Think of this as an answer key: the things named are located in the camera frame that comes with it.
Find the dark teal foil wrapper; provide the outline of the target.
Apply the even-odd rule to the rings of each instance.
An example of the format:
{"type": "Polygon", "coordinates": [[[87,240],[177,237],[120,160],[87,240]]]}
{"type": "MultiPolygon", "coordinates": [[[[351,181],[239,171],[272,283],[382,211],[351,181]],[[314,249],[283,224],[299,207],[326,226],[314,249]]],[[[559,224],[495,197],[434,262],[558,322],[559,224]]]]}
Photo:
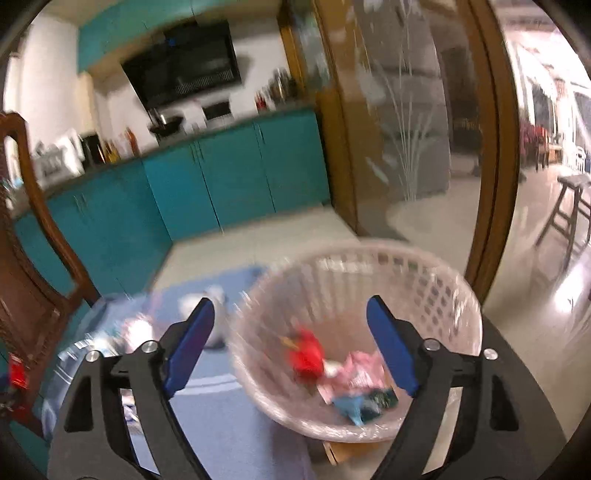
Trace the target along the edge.
{"type": "Polygon", "coordinates": [[[367,407],[377,412],[396,408],[398,396],[393,388],[373,389],[365,395],[367,407]]]}

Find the light blue quilted wrapper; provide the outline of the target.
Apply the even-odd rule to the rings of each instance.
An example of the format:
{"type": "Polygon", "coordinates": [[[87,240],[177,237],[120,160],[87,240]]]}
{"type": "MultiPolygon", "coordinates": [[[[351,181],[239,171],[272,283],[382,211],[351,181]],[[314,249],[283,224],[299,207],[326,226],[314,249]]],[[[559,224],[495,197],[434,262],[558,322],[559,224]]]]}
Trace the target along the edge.
{"type": "Polygon", "coordinates": [[[332,406],[358,427],[366,425],[383,413],[383,408],[369,395],[335,397],[332,406]]]}

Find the pink white plastic bag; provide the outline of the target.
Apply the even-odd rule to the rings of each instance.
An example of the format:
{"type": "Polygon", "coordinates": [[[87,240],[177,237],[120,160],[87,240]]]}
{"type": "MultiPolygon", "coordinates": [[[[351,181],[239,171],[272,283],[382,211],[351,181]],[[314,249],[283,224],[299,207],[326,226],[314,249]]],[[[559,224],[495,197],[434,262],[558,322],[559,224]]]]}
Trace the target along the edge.
{"type": "Polygon", "coordinates": [[[342,363],[325,360],[324,375],[317,383],[325,404],[331,404],[337,397],[362,395],[387,386],[383,357],[377,351],[351,352],[342,363]]]}

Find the red wrapper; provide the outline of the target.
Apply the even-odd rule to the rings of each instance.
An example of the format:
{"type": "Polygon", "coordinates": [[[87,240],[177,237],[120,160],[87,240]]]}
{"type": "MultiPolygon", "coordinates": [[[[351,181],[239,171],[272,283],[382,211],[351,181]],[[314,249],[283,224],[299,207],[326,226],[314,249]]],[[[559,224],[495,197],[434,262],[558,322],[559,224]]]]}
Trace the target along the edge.
{"type": "Polygon", "coordinates": [[[325,375],[325,351],[315,334],[298,329],[293,335],[280,338],[287,349],[287,361],[298,380],[318,382],[325,375]]]}

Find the teal kitchen cabinets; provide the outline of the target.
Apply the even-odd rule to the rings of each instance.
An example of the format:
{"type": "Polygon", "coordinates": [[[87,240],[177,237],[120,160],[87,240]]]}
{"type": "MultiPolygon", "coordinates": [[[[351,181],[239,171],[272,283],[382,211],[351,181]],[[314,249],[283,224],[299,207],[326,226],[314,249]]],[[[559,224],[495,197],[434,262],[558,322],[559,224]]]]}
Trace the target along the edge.
{"type": "Polygon", "coordinates": [[[134,294],[175,242],[330,200],[317,115],[301,107],[103,167],[47,205],[98,291],[134,294]]]}

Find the blue striped table cloth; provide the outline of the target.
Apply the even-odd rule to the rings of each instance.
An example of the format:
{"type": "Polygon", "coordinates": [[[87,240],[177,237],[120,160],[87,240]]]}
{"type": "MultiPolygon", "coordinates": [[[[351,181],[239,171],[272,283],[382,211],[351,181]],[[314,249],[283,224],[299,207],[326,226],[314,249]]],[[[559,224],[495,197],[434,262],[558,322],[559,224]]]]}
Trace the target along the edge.
{"type": "MultiPolygon", "coordinates": [[[[66,391],[87,352],[125,353],[190,314],[209,295],[235,313],[263,267],[256,265],[197,278],[154,293],[111,294],[87,311],[57,355],[41,407],[46,439],[53,436],[66,391]]],[[[180,426],[213,479],[311,479],[315,473],[304,437],[261,413],[233,374],[228,349],[201,354],[186,387],[171,400],[180,426]]]]}

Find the pink plastic waste basket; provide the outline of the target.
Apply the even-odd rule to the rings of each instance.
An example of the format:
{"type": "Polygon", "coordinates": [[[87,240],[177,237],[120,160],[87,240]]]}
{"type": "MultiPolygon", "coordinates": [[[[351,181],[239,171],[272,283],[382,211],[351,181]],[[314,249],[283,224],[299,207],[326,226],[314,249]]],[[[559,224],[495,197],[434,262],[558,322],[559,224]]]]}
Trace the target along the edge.
{"type": "Polygon", "coordinates": [[[267,417],[305,437],[376,443],[398,434],[411,397],[367,426],[356,427],[294,376],[284,337],[311,330],[331,360],[377,352],[366,318],[379,295],[394,317],[413,324],[453,352],[479,355],[480,303],[461,273],[439,257],[387,239],[341,242],[270,267],[242,297],[230,322],[228,348],[235,376],[267,417]]]}

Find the wooden stool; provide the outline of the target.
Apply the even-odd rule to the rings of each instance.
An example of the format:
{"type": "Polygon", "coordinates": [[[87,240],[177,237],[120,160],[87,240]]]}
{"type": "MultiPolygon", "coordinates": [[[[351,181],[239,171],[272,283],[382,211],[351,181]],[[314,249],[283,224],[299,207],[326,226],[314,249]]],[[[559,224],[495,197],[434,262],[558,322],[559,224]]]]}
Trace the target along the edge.
{"type": "Polygon", "coordinates": [[[550,230],[557,232],[566,241],[561,265],[561,272],[565,273],[571,260],[578,258],[590,245],[590,175],[559,176],[557,181],[560,186],[558,198],[534,246],[540,247],[550,230]],[[580,220],[586,224],[583,242],[576,240],[580,220]]]}

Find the black wok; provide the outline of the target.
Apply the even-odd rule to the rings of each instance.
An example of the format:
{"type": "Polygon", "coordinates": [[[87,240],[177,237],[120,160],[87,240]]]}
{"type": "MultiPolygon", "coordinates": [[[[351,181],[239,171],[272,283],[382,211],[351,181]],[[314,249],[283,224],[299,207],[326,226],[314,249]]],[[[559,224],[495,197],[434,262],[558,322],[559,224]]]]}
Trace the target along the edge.
{"type": "Polygon", "coordinates": [[[178,133],[184,122],[183,115],[165,114],[159,112],[157,109],[150,109],[148,111],[148,117],[150,120],[148,130],[158,138],[164,138],[178,133]]]}

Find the etched glass sliding door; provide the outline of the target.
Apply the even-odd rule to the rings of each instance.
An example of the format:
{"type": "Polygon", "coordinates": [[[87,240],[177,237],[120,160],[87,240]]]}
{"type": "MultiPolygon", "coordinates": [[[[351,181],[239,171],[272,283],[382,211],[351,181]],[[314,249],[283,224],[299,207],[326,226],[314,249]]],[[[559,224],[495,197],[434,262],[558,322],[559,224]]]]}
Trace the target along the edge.
{"type": "Polygon", "coordinates": [[[485,300],[517,196],[517,99],[489,1],[318,1],[356,231],[436,254],[485,300]]]}

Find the black range hood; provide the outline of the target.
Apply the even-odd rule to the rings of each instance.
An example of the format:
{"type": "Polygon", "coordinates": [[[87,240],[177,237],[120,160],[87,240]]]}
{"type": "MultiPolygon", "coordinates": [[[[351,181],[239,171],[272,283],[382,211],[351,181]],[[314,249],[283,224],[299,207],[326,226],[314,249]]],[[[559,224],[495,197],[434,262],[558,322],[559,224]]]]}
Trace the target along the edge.
{"type": "Polygon", "coordinates": [[[122,70],[146,110],[242,82],[226,21],[166,30],[122,70]]]}

